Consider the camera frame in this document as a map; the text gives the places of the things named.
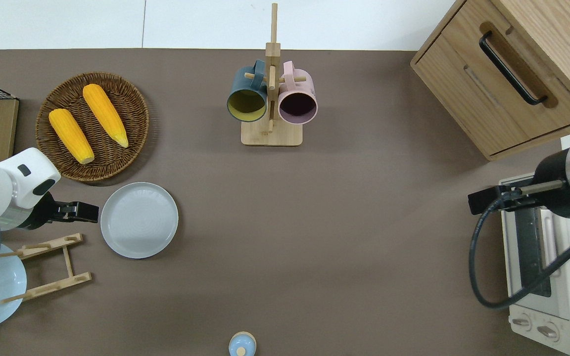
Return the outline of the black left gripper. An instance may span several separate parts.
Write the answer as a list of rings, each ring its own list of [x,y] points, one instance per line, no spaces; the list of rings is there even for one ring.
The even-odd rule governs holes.
[[[68,214],[61,212],[61,208],[65,208]],[[83,201],[70,201],[67,203],[56,201],[50,192],[46,192],[18,228],[33,230],[46,223],[53,222],[97,223],[98,217],[99,207],[96,205],[84,203]]]

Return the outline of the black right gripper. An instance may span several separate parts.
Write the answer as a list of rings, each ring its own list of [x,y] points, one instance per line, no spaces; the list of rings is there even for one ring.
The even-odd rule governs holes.
[[[545,206],[557,216],[570,219],[570,184],[567,179],[566,162],[570,149],[564,149],[554,155],[547,156],[536,167],[529,185],[541,184],[554,180],[563,181],[561,188],[550,191],[536,192],[530,198],[535,201],[523,203],[524,207]],[[473,216],[482,214],[494,200],[500,198],[505,191],[504,185],[491,185],[480,191],[468,194],[468,207]]]

